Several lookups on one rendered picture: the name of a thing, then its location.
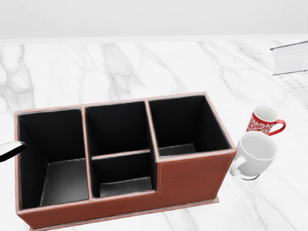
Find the red-brown desk caddy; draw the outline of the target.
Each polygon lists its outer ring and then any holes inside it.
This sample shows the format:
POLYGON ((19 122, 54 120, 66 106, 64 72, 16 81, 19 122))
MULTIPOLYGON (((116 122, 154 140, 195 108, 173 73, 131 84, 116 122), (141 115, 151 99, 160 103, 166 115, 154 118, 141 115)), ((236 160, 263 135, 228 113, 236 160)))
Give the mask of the red-brown desk caddy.
POLYGON ((46 231, 218 202, 236 148, 206 92, 17 111, 16 213, 46 231))

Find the red patterned mug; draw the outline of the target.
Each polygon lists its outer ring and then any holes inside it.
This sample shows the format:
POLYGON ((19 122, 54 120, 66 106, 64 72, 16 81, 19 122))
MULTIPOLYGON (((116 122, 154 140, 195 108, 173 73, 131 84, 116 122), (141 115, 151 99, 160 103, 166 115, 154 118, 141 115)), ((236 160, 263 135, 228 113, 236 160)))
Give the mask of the red patterned mug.
POLYGON ((286 128, 286 122, 278 119, 278 117, 278 112, 272 107, 259 105, 253 110, 246 132, 259 131, 269 136, 278 134, 286 128), (282 124, 282 127, 270 132, 271 128, 276 124, 282 124))

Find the plain white mug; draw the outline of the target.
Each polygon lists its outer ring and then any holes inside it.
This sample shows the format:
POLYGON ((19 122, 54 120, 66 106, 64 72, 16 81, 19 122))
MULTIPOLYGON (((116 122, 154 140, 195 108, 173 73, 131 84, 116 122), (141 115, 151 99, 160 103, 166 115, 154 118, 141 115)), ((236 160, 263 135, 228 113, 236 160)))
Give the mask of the plain white mug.
POLYGON ((234 163, 230 167, 232 176, 242 174, 244 180, 255 180, 264 172, 277 156, 277 144, 268 135, 246 132, 237 144, 234 163))

